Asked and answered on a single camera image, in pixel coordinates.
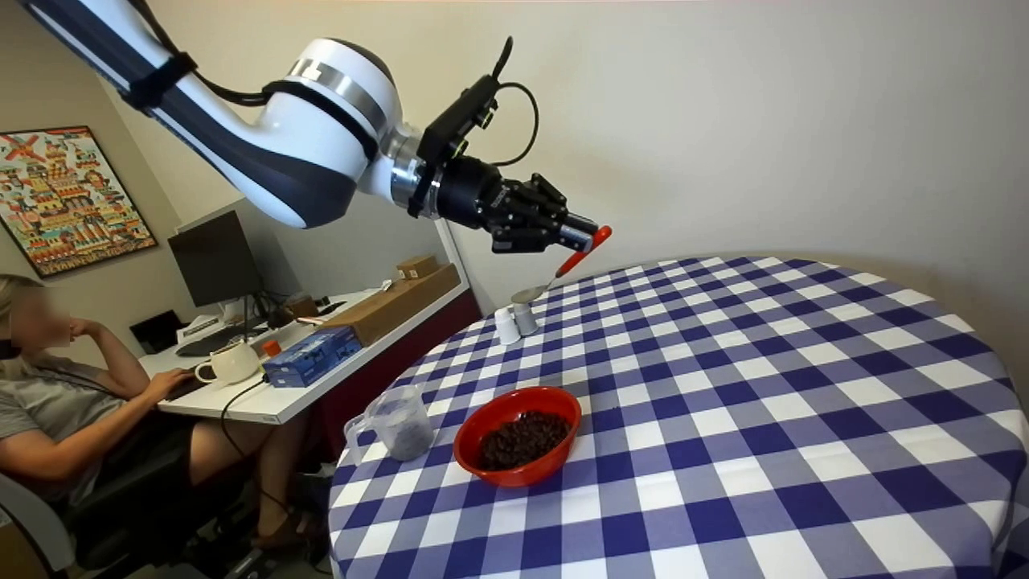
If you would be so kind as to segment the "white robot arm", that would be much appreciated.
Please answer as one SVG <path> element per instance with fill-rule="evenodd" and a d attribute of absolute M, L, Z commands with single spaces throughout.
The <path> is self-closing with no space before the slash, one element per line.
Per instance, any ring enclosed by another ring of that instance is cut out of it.
<path fill-rule="evenodd" d="M 511 49 L 417 133 L 402 123 L 390 67 L 355 42 L 315 38 L 281 81 L 237 94 L 200 75 L 147 0 L 19 3 L 281 226 L 328 226 L 371 192 L 412 218 L 483 227 L 496 254 L 602 244 L 602 226 L 547 177 L 509 181 L 501 162 L 467 153 L 467 135 L 493 123 Z"/>

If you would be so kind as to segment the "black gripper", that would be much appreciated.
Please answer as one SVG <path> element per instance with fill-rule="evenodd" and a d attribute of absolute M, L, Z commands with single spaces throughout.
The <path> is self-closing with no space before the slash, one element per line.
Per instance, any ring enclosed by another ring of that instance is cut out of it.
<path fill-rule="evenodd" d="M 582 251 L 596 235 L 593 218 L 571 216 L 567 196 L 539 173 L 504 181 L 496 167 L 477 158 L 456 158 L 444 167 L 437 190 L 437 216 L 467 227 L 483 227 L 496 254 L 528 254 L 551 244 Z"/>

